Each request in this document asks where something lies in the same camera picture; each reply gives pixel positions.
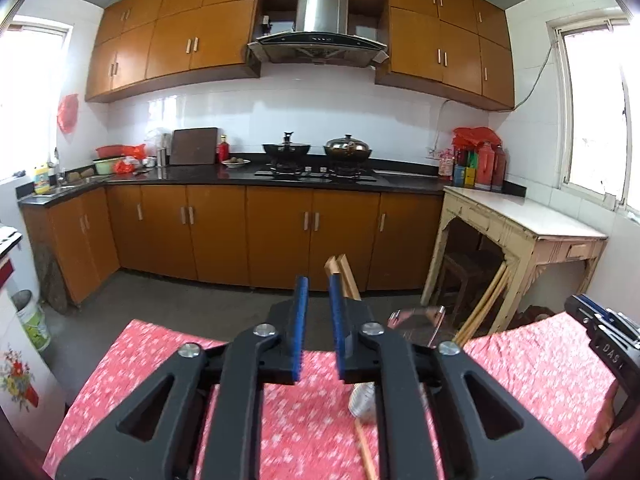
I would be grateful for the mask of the person's right hand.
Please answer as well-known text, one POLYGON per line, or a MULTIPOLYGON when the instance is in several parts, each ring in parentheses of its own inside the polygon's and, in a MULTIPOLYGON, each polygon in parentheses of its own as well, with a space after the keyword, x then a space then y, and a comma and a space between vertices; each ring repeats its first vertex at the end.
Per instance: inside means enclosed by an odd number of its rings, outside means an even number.
POLYGON ((609 445, 627 443, 628 451, 639 452, 639 405, 634 407, 632 416, 616 429, 613 428, 615 419, 614 404, 618 390, 620 390, 620 385, 614 380, 605 393, 596 422, 586 440, 585 456, 600 450, 605 443, 609 445))

